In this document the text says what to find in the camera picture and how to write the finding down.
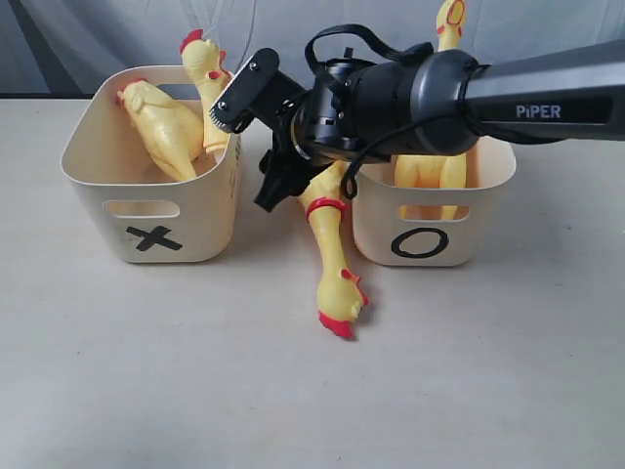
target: black letter o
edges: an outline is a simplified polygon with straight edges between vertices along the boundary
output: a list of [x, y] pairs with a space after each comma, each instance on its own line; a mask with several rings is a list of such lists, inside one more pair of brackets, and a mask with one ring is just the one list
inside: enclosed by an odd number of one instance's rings
[[[418, 233], [435, 233], [438, 235], [438, 245], [434, 249], [428, 252], [420, 252], [417, 254], [413, 254], [410, 252], [406, 252], [401, 249], [401, 244], [417, 235]], [[444, 251], [449, 245], [449, 236], [443, 230], [439, 230], [438, 228], [415, 228], [414, 230], [407, 231], [405, 233], [400, 234], [396, 237], [391, 243], [391, 250], [395, 255], [399, 257], [405, 257], [406, 259], [428, 259], [430, 257], [434, 257]]]

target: white backdrop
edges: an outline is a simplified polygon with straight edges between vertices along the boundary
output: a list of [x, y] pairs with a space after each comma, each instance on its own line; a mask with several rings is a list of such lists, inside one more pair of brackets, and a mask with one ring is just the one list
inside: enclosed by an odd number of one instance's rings
[[[5, 3], [0, 0], [0, 92], [41, 91], [41, 76]], [[312, 77], [303, 58], [306, 42], [340, 22], [372, 27], [405, 48], [436, 41], [441, 0], [21, 0], [80, 89], [94, 92], [114, 72], [138, 64], [178, 64], [178, 46], [197, 27], [229, 51], [237, 68], [260, 47], [278, 51], [283, 70], [302, 84]], [[467, 0], [462, 47], [482, 62], [536, 56], [605, 42], [623, 35], [625, 0]], [[322, 58], [341, 54], [357, 38], [323, 39]]]

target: x symbol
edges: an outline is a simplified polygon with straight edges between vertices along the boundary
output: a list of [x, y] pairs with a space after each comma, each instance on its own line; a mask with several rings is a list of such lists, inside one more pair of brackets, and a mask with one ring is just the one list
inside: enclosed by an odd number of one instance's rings
[[170, 233], [171, 230], [165, 227], [156, 227], [151, 232], [144, 232], [143, 230], [139, 230], [134, 227], [128, 227], [126, 229], [126, 233], [130, 233], [131, 235], [142, 237], [142, 241], [137, 245], [137, 249], [140, 251], [147, 251], [154, 244], [159, 244], [161, 246], [167, 247], [173, 251], [178, 251], [183, 246], [176, 241], [172, 241], [171, 239], [167, 239], [165, 237], [166, 234]]

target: table surface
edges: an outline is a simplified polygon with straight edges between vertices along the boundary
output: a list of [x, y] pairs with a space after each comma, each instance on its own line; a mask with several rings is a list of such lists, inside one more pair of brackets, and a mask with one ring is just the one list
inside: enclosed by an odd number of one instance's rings
[[516, 147], [475, 259], [392, 269], [358, 340], [315, 313], [297, 201], [252, 203], [243, 134], [228, 250], [136, 266], [104, 246], [60, 157], [83, 101], [0, 101], [0, 465], [622, 468], [625, 145]]

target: rubber chicken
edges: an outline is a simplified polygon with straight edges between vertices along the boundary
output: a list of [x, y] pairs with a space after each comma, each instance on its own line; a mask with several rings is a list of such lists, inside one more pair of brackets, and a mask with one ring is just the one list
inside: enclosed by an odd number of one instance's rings
[[156, 165], [175, 181], [196, 177], [192, 162], [202, 154], [202, 120], [158, 87], [140, 79], [117, 92], [131, 125]]
[[[460, 44], [466, 21], [464, 0], [445, 0], [437, 15], [438, 51], [455, 49]], [[396, 159], [395, 185], [399, 188], [460, 189], [467, 185], [467, 154], [435, 156], [401, 154]], [[445, 205], [440, 218], [453, 220], [458, 207]], [[406, 207], [399, 213], [406, 218]]]
[[215, 100], [231, 80], [231, 74], [224, 69], [226, 51], [210, 39], [202, 40], [202, 29], [192, 31], [180, 46], [183, 67], [191, 82], [197, 88], [204, 116], [204, 150], [215, 155], [226, 148], [228, 134], [213, 123], [209, 112]]
[[306, 210], [323, 264], [316, 292], [319, 320], [337, 336], [351, 339], [352, 323], [369, 300], [358, 286], [360, 277], [350, 271], [341, 244], [340, 224], [347, 205], [341, 200], [340, 185], [345, 169], [344, 162], [333, 163], [311, 180], [298, 200]]

